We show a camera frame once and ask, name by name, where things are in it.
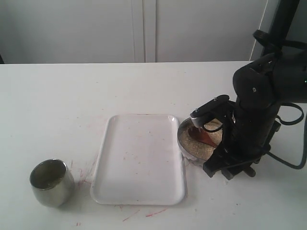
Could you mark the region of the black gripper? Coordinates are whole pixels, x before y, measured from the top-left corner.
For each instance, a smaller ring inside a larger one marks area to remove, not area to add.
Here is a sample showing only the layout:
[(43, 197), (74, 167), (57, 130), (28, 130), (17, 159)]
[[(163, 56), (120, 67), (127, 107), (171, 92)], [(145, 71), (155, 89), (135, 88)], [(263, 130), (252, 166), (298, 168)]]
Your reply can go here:
[(222, 143), (202, 169), (210, 178), (224, 168), (227, 180), (241, 172), (254, 177), (256, 172), (250, 165), (258, 162), (267, 150), (266, 142), (281, 104), (273, 103), (264, 109), (247, 109), (239, 99), (232, 102), (227, 95), (222, 96), (222, 102)]

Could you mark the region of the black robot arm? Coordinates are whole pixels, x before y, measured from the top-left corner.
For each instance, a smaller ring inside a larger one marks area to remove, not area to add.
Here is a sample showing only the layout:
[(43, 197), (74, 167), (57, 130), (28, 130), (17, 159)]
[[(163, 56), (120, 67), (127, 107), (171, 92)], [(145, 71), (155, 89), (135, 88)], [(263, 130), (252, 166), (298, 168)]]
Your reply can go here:
[(190, 114), (194, 126), (201, 129), (214, 119), (221, 123), (222, 141), (202, 166), (209, 177), (216, 172), (228, 180), (241, 172), (255, 176), (251, 166), (271, 154), (270, 141), (280, 126), (306, 121), (304, 115), (284, 121), (278, 114), (282, 106), (300, 109), (307, 101), (306, 43), (261, 30), (253, 36), (270, 53), (234, 73), (236, 100), (220, 95)]

